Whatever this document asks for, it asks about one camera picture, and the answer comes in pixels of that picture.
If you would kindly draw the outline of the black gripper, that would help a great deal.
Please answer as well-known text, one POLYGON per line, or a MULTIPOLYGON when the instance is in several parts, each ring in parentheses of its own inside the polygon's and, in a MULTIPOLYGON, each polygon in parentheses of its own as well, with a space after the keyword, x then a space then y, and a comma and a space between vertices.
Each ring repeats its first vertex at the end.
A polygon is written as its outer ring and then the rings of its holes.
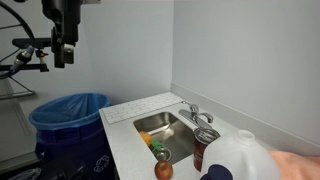
POLYGON ((54 66, 64 68, 66 64, 74 63, 75 43, 64 36, 56 28, 51 31, 51 51, 54 53, 54 66))

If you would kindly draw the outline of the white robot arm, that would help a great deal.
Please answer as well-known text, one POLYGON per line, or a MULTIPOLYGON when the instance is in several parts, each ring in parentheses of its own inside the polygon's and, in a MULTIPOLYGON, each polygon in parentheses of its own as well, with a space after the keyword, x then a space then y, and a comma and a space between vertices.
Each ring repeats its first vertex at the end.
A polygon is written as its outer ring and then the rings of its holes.
POLYGON ((51 30, 51 51, 56 68, 74 63, 78 42, 82 0, 41 0, 43 14, 54 23, 51 30))

